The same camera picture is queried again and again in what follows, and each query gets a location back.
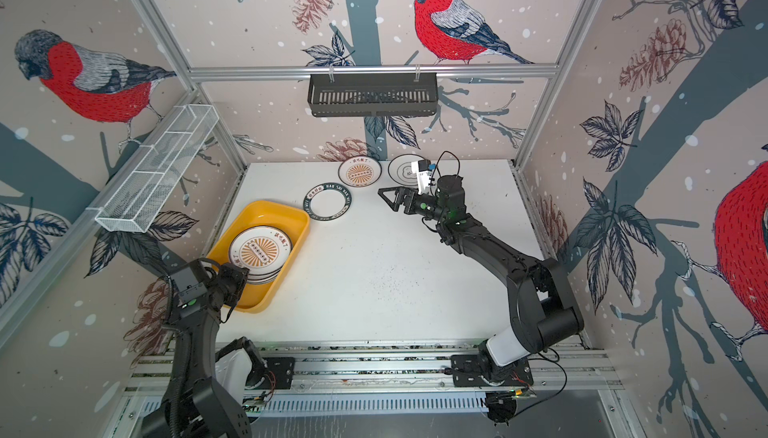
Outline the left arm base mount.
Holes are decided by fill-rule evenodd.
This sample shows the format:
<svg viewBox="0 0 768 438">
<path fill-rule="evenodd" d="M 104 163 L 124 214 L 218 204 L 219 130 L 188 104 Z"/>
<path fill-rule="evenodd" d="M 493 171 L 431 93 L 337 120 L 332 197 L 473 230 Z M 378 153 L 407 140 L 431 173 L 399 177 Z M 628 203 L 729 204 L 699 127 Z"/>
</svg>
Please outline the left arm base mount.
<svg viewBox="0 0 768 438">
<path fill-rule="evenodd" d="M 245 382 L 246 390 L 289 390 L 296 360 L 293 357 L 267 357 L 252 366 Z"/>
</svg>

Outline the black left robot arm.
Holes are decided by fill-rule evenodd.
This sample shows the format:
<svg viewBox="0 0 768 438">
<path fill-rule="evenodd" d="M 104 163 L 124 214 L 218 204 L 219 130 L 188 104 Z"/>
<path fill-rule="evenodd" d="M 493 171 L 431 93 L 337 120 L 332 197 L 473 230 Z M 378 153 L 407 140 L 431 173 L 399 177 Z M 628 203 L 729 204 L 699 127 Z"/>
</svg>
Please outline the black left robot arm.
<svg viewBox="0 0 768 438">
<path fill-rule="evenodd" d="M 164 327 L 175 335 L 175 351 L 161 404 L 143 419 L 143 437 L 252 435 L 242 400 L 215 376 L 221 310 L 237 305 L 248 274 L 231 263 L 199 258 L 164 277 L 169 291 Z"/>
</svg>

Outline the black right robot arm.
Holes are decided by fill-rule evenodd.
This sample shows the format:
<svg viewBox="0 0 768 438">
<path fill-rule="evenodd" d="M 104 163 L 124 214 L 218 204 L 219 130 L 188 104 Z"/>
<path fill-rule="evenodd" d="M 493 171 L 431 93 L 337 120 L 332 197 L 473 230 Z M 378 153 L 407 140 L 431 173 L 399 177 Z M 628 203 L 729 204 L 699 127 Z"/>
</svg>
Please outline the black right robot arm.
<svg viewBox="0 0 768 438">
<path fill-rule="evenodd" d="M 443 244 L 505 286 L 509 324 L 482 342 L 478 352 L 482 375 L 497 383 L 518 362 L 579 334 L 584 319 L 561 264 L 527 255 L 494 236 L 467 211 L 462 181 L 458 175 L 443 176 L 432 195 L 407 187 L 381 188 L 378 195 L 394 212 L 435 221 Z"/>
</svg>

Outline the green rim plate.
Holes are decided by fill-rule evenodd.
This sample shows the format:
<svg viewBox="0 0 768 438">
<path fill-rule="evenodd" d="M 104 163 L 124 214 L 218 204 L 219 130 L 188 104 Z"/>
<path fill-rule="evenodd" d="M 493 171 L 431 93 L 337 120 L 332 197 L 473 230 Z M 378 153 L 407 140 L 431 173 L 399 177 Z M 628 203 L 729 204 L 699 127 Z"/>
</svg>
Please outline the green rim plate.
<svg viewBox="0 0 768 438">
<path fill-rule="evenodd" d="M 350 190 L 339 183 L 323 183 L 310 189 L 303 199 L 303 210 L 312 220 L 334 221 L 344 216 L 352 205 Z"/>
</svg>

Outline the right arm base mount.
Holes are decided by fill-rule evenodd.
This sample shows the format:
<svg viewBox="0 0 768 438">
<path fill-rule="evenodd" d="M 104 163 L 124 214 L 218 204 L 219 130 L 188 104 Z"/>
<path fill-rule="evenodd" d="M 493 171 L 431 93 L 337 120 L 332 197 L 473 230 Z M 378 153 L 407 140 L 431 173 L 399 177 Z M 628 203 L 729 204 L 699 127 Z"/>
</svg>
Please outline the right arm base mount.
<svg viewBox="0 0 768 438">
<path fill-rule="evenodd" d="M 443 373 L 452 378 L 453 386 L 457 388 L 533 386 L 526 359 L 497 366 L 489 356 L 482 353 L 452 355 Z"/>
</svg>

